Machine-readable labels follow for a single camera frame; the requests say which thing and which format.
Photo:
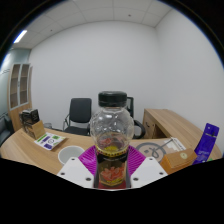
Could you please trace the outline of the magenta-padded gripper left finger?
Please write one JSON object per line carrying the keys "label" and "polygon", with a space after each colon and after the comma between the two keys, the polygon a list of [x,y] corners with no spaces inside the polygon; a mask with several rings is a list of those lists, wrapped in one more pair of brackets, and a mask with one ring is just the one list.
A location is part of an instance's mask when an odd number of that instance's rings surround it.
{"label": "magenta-padded gripper left finger", "polygon": [[79,146],[67,146],[59,151],[62,169],[58,176],[84,188],[93,188],[97,172],[95,147],[84,150]]}

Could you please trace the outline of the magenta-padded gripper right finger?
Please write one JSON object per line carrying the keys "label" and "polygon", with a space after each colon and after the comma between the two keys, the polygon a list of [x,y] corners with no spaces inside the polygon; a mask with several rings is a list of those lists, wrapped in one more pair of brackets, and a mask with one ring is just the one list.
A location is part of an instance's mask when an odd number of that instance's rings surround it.
{"label": "magenta-padded gripper right finger", "polygon": [[133,146],[128,149],[126,174],[127,188],[140,188],[167,176],[154,157],[145,157]]}

